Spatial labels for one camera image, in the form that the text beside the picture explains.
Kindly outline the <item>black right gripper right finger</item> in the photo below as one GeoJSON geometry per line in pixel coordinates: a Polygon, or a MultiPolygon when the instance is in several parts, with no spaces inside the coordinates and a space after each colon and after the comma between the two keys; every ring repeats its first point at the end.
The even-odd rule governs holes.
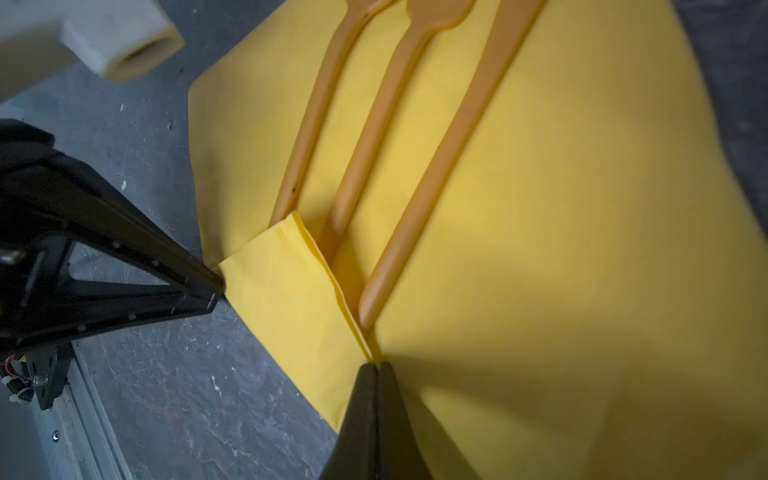
{"type": "Polygon", "coordinates": [[[383,362],[377,386],[379,479],[432,479],[418,447],[394,368],[383,362]]]}

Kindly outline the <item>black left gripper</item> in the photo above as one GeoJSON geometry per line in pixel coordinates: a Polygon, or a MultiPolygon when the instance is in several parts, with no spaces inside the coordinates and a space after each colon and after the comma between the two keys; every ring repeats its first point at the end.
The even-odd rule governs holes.
{"type": "Polygon", "coordinates": [[[52,408],[71,341],[133,326],[207,315],[220,290],[74,281],[75,241],[184,288],[223,281],[173,241],[89,165],[20,120],[1,122],[1,358],[25,357],[18,399],[52,408]]]}

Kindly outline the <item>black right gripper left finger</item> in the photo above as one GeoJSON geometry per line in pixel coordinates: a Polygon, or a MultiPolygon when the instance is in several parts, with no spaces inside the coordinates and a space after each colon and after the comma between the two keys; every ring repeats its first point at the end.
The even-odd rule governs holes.
{"type": "Polygon", "coordinates": [[[341,430],[320,479],[376,478],[377,385],[377,367],[363,365],[358,370],[341,430]]]}

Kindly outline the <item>yellow paper napkin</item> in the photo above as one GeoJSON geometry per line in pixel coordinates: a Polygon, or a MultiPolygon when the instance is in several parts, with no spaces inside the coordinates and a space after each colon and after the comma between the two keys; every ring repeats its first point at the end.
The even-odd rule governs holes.
{"type": "Polygon", "coordinates": [[[763,479],[767,240],[668,1],[550,1],[369,333],[370,277],[470,84],[498,5],[429,44],[333,263],[327,211],[397,43],[359,37],[298,211],[269,219],[340,1],[288,1],[189,93],[205,263],[339,428],[394,366],[440,479],[763,479]]]}

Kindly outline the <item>yellow plastic fork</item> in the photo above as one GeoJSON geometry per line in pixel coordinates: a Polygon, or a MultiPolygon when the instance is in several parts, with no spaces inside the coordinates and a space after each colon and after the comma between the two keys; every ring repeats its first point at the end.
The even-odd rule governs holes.
{"type": "Polygon", "coordinates": [[[334,261],[339,251],[387,129],[420,57],[437,33],[459,25],[473,5],[471,0],[411,0],[406,3],[410,24],[394,49],[317,239],[318,248],[328,263],[334,261]]]}

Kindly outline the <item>yellow plastic knife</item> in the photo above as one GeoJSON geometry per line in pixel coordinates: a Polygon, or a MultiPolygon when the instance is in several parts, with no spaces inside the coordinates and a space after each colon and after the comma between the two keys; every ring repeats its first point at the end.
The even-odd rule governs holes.
{"type": "Polygon", "coordinates": [[[370,331],[381,314],[454,167],[544,5],[534,0],[499,3],[458,110],[363,289],[358,304],[363,331],[370,331]]]}

